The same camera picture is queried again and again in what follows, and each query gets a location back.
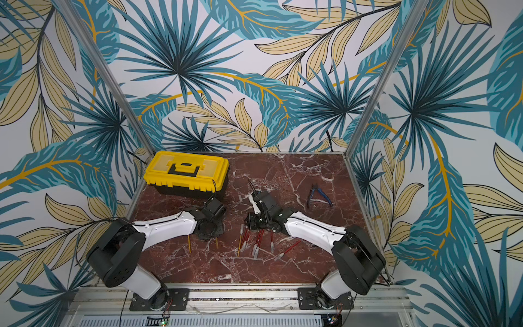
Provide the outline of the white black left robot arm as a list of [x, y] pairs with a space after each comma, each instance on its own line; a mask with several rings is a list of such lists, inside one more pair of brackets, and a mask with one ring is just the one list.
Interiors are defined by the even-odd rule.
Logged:
[[169, 291], [154, 274], [139, 265], [142, 252], [172, 238], [196, 235], [209, 241], [224, 233], [226, 207], [212, 198], [203, 207], [144, 222], [113, 221], [87, 254], [87, 262], [106, 287], [124, 287], [159, 311]]

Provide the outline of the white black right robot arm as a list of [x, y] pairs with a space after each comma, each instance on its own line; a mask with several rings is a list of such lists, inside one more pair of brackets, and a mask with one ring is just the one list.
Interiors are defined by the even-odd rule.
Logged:
[[249, 230], [271, 230], [307, 241], [333, 256], [336, 270], [328, 273], [307, 299], [321, 309], [331, 309], [344, 295], [366, 295], [381, 276], [386, 260], [363, 228], [333, 226], [300, 211], [284, 208], [268, 192], [249, 196], [253, 212], [245, 223]]

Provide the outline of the gold carving knife capped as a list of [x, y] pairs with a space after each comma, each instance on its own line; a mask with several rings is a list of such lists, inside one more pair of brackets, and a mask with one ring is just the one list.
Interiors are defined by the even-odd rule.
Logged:
[[241, 228], [240, 228], [240, 236], [239, 236], [239, 240], [238, 240], [238, 247], [237, 247], [237, 251], [236, 251], [236, 257], [238, 257], [240, 255], [240, 252], [241, 252], [243, 236], [244, 236], [244, 230], [245, 230], [245, 226], [242, 224]]

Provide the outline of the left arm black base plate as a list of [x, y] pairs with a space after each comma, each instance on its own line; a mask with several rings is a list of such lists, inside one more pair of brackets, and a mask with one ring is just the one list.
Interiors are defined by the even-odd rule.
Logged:
[[133, 294], [130, 311], [185, 311], [189, 300], [188, 288], [160, 289], [151, 299]]

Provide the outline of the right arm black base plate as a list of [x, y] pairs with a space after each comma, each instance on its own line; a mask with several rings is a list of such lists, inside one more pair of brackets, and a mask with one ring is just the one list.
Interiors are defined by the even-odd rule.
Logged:
[[351, 292], [346, 292], [335, 299], [330, 298], [316, 287], [300, 287], [297, 289], [297, 293], [300, 310], [346, 310], [354, 308], [355, 296]]

